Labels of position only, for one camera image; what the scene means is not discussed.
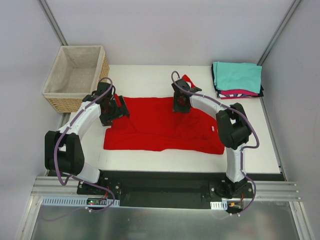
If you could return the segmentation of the red t shirt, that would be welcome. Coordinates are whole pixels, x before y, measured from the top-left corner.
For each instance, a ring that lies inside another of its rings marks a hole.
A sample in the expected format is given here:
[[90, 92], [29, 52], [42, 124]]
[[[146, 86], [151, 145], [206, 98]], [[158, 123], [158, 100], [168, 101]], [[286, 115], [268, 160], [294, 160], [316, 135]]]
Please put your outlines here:
[[129, 116], [113, 121], [106, 129], [104, 150], [188, 150], [222, 155], [217, 121], [191, 108], [174, 112], [172, 97], [125, 97]]

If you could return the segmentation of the wicker basket with cloth liner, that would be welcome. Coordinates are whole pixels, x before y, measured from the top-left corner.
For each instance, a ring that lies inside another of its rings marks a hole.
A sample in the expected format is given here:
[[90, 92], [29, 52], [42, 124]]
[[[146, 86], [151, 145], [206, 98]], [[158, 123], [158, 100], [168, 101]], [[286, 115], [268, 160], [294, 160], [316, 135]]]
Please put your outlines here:
[[58, 113], [74, 113], [109, 70], [102, 45], [61, 46], [42, 94]]

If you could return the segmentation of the pink t shirt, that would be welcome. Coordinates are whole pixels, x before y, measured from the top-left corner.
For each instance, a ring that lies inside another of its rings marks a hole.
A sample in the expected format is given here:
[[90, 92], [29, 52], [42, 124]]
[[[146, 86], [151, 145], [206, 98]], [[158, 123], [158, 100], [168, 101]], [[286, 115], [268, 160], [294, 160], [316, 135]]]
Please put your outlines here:
[[233, 89], [233, 90], [219, 90], [218, 96], [221, 99], [241, 99], [241, 98], [256, 98], [259, 96], [258, 93], [243, 89]]

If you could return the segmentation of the black t shirt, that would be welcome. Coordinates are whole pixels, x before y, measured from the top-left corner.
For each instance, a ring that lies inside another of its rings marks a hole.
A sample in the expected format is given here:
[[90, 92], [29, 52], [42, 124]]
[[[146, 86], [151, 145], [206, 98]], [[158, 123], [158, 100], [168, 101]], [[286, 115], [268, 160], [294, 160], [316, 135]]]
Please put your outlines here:
[[[218, 95], [218, 91], [221, 91], [221, 90], [219, 90], [217, 88], [217, 83], [215, 82], [216, 77], [215, 77], [215, 71], [214, 71], [214, 63], [211, 64], [211, 75], [212, 75], [212, 82], [213, 82], [213, 87], [214, 87], [215, 93], [216, 93], [217, 97], [220, 98], [219, 95]], [[261, 98], [261, 97], [263, 97], [264, 96], [263, 91], [264, 91], [264, 88], [261, 85], [260, 86], [260, 91], [259, 91], [259, 93], [257, 93], [258, 97], [251, 97], [251, 98]]]

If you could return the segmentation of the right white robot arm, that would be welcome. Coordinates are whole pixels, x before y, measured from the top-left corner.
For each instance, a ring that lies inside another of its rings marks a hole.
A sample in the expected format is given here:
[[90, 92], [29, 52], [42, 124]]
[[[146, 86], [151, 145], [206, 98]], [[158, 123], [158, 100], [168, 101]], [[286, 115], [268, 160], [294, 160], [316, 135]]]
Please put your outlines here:
[[200, 88], [191, 88], [183, 79], [173, 80], [171, 85], [174, 111], [187, 113], [195, 108], [216, 120], [218, 137], [226, 150], [227, 169], [225, 180], [215, 187], [215, 193], [227, 199], [237, 197], [247, 184], [243, 148], [252, 133], [243, 106], [224, 105]]

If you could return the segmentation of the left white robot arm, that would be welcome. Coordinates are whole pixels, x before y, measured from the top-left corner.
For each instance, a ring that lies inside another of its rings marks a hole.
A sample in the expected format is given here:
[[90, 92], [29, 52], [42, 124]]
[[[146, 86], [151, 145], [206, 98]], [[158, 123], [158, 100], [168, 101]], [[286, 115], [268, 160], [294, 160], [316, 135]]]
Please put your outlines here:
[[57, 131], [49, 130], [44, 137], [45, 168], [54, 171], [61, 185], [69, 178], [88, 182], [88, 188], [99, 195], [105, 191], [106, 183], [101, 179], [102, 171], [86, 163], [81, 140], [95, 120], [109, 127], [113, 121], [129, 117], [124, 97], [116, 96], [116, 88], [108, 77], [103, 77], [97, 89], [86, 95], [79, 109], [65, 125]]

